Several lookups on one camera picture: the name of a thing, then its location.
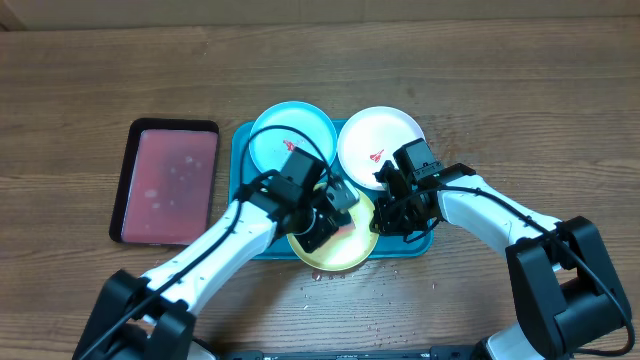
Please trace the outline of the yellow-green plate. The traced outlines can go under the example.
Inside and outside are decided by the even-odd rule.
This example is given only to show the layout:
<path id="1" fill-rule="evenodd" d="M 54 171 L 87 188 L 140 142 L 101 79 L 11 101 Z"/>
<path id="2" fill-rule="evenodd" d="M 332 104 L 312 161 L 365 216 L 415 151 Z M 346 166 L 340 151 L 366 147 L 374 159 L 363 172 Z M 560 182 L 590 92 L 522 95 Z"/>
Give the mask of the yellow-green plate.
<path id="1" fill-rule="evenodd" d="M 374 204 L 364 192 L 358 192 L 359 202 L 348 210 L 356 224 L 356 229 L 349 234 L 333 235 L 313 253 L 305 253 L 293 234 L 287 236 L 294 253 L 307 265 L 324 271 L 346 271 L 362 263 L 373 252 L 379 237 L 369 227 Z"/>

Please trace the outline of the light blue plate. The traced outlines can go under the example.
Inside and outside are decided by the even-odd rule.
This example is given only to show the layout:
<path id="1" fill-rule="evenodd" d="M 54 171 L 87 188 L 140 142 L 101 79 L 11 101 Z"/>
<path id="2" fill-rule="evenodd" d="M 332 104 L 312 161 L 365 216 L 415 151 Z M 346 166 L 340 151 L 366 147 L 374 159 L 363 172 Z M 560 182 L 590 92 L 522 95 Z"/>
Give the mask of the light blue plate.
<path id="1" fill-rule="evenodd" d="M 299 130 L 317 145 L 330 165 L 337 154 L 337 132 L 329 116 L 315 105 L 301 101 L 286 101 L 271 106 L 254 122 L 251 135 L 268 126 L 284 125 Z M 273 129 L 257 135 L 249 145 L 254 165 L 264 173 L 281 170 L 296 148 L 320 158 L 314 147 L 296 132 Z"/>

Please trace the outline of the orange green scrub sponge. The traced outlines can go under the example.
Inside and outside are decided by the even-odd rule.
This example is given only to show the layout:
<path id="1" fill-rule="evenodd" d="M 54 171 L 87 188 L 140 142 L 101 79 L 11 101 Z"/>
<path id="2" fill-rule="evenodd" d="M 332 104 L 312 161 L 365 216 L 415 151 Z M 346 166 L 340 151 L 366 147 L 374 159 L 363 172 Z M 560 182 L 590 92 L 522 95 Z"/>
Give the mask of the orange green scrub sponge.
<path id="1" fill-rule="evenodd" d="M 352 232 L 355 229 L 356 229 L 356 224 L 354 222 L 351 222 L 349 224 L 340 226 L 338 228 L 338 230 L 334 233 L 334 235 L 335 236 L 342 236 L 344 234 L 349 234 L 350 232 Z"/>

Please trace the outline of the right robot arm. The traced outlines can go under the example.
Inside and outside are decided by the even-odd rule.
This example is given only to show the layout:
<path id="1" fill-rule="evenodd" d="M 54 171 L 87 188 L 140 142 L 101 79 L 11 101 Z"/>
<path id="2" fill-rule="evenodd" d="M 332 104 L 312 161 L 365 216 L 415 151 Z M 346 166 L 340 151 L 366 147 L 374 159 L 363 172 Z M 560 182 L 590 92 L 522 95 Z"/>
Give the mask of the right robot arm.
<path id="1" fill-rule="evenodd" d="M 482 340 L 472 358 L 618 357 L 633 349 L 631 306 L 588 219 L 533 211 L 470 167 L 443 166 L 423 139 L 401 146 L 374 177 L 386 193 L 375 202 L 373 231 L 411 242 L 446 222 L 505 257 L 517 322 Z"/>

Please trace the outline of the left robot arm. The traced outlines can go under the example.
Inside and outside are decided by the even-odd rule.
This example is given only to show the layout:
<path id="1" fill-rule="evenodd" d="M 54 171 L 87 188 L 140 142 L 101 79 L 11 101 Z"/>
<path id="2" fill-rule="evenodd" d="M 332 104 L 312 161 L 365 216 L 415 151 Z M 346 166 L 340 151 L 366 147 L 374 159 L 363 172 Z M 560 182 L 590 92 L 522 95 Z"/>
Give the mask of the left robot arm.
<path id="1" fill-rule="evenodd" d="M 297 148 L 281 170 L 240 186 L 223 216 L 195 242 L 140 277 L 104 284 L 76 359 L 211 359 L 193 338 L 196 318 L 244 264 L 292 234 L 307 253 L 350 222 L 360 197 L 330 166 Z"/>

